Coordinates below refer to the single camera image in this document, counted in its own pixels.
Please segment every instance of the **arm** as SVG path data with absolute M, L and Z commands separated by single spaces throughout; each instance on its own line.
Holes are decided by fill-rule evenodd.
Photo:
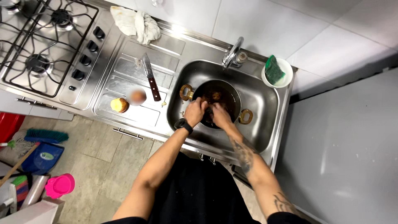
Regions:
M 242 170 L 246 174 L 258 198 L 266 218 L 275 212 L 296 214 L 295 207 L 287 200 L 274 173 L 250 142 L 238 131 L 231 117 L 219 105 L 214 104 L 213 122 L 228 135 Z
M 207 102 L 200 102 L 201 99 L 198 97 L 185 110 L 185 119 L 191 127 L 196 126 L 205 113 Z M 149 158 L 112 220 L 126 217 L 141 217 L 148 220 L 155 200 L 155 192 L 169 174 L 187 136 L 188 131 L 185 128 L 177 129 Z

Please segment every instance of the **pot handle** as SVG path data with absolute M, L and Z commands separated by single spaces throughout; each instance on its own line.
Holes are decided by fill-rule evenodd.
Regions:
M 185 88 L 188 88 L 188 92 L 187 92 L 187 95 L 184 96 L 184 89 Z M 179 90 L 179 96 L 184 101 L 187 101 L 189 99 L 192 100 L 192 96 L 193 96 L 192 86 L 190 86 L 188 84 L 185 84 L 185 85 L 181 86 L 181 89 Z
M 249 119 L 244 120 L 245 119 L 245 115 L 249 114 Z M 243 109 L 242 113 L 239 116 L 239 123 L 241 124 L 249 124 L 253 119 L 253 112 L 249 109 Z

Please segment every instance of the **pot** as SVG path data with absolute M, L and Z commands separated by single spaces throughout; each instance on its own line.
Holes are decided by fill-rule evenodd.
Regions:
M 195 91 L 192 90 L 192 86 L 185 84 L 179 91 L 179 96 L 182 100 L 187 101 L 189 99 L 195 100 L 201 97 L 203 101 L 207 101 L 209 104 L 220 103 L 222 107 L 231 116 L 231 121 L 235 122 L 239 119 L 241 124 L 249 124 L 252 121 L 253 113 L 249 109 L 241 109 L 240 97 L 236 89 L 229 83 L 221 80 L 210 80 L 202 83 Z M 213 123 L 211 118 L 211 108 L 208 108 L 203 115 L 201 123 L 210 128 L 219 128 Z M 245 115 L 249 114 L 249 118 L 245 120 Z

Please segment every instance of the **gas stove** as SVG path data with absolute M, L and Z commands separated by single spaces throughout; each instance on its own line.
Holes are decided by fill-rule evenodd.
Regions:
M 89 79 L 98 82 L 90 76 L 113 24 L 108 10 L 82 0 L 0 0 L 0 7 L 2 84 L 74 105 Z

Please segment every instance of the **broom handle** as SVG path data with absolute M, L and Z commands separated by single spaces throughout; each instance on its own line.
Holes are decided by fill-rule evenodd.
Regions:
M 12 175 L 15 170 L 29 157 L 30 154 L 40 145 L 40 142 L 36 142 L 36 144 L 15 164 L 15 166 L 7 172 L 3 179 L 0 180 L 0 187 L 8 180 L 8 178 Z

